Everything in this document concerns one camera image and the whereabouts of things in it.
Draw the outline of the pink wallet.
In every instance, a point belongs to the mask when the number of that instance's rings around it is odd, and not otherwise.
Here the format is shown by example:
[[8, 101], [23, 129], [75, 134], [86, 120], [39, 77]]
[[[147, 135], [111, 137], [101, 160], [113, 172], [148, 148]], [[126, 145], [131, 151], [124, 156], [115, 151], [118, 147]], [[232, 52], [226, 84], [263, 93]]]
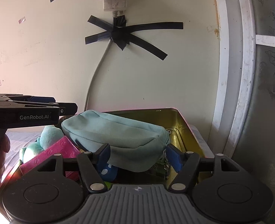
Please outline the pink wallet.
[[28, 162], [21, 164], [20, 171], [22, 175], [25, 175], [55, 154], [61, 154], [63, 158], [75, 158], [77, 155], [80, 154], [80, 151], [71, 143], [71, 141], [66, 136], [64, 136], [52, 146], [50, 146]]

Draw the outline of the teal zip pouch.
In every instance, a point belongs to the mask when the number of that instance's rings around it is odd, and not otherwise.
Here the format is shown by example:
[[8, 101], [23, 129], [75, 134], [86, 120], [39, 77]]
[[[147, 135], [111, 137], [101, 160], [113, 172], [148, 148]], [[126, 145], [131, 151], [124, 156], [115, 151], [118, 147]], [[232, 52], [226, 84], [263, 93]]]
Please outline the teal zip pouch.
[[169, 133], [162, 126], [94, 110], [65, 119], [61, 127], [83, 150], [95, 152], [109, 144], [108, 163], [133, 172], [150, 169], [170, 144]]

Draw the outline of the teal plush elephant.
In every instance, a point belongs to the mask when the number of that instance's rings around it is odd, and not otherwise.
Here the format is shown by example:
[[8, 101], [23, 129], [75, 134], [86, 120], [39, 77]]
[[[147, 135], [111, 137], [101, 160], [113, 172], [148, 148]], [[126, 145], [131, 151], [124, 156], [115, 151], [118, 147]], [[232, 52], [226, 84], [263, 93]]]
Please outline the teal plush elephant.
[[19, 150], [19, 159], [26, 163], [48, 149], [58, 140], [64, 137], [64, 134], [60, 128], [54, 125], [45, 126], [40, 137], [33, 143], [30, 143], [27, 147], [22, 147]]

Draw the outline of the pink gold tin box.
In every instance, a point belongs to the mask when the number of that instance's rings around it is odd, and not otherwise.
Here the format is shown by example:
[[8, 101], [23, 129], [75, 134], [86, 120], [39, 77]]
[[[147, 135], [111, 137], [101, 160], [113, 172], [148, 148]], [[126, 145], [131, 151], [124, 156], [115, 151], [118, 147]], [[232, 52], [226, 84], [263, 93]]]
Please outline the pink gold tin box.
[[[203, 140], [200, 132], [195, 126], [188, 124], [177, 109], [165, 108], [123, 110], [111, 111], [110, 114], [163, 126], [169, 131], [170, 143], [175, 145], [175, 147], [181, 151], [194, 151], [202, 157], [213, 157], [212, 151]], [[39, 130], [26, 131], [21, 128], [9, 131], [41, 133]], [[6, 216], [6, 213], [1, 201], [2, 192], [7, 188], [7, 185], [22, 176], [22, 173], [19, 170], [20, 164], [21, 162], [18, 160], [14, 167], [11, 170], [5, 170], [3, 175], [3, 182], [0, 188], [0, 213], [4, 216]], [[146, 172], [134, 173], [133, 176], [135, 179], [133, 183], [164, 183], [168, 186], [174, 179], [175, 175], [176, 172], [173, 168], [170, 168], [169, 171], [165, 172], [165, 175], [163, 175], [162, 172], [158, 170], [158, 166], [156, 165]]]

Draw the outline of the striped bed sheet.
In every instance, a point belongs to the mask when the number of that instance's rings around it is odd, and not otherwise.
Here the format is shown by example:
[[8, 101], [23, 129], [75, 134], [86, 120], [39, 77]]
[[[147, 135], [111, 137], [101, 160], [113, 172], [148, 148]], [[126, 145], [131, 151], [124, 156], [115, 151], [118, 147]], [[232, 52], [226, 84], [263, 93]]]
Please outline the striped bed sheet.
[[18, 160], [26, 163], [43, 152], [40, 135], [41, 133], [8, 131], [10, 151], [5, 159], [5, 170], [11, 170]]

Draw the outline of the white window frame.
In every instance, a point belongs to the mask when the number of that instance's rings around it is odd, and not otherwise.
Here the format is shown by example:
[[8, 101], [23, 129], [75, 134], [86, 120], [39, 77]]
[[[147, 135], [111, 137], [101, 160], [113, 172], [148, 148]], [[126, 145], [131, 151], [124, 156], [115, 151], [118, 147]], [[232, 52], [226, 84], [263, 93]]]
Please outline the white window frame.
[[219, 41], [216, 103], [208, 145], [232, 157], [250, 105], [257, 45], [275, 48], [274, 35], [256, 32], [252, 0], [215, 0]]

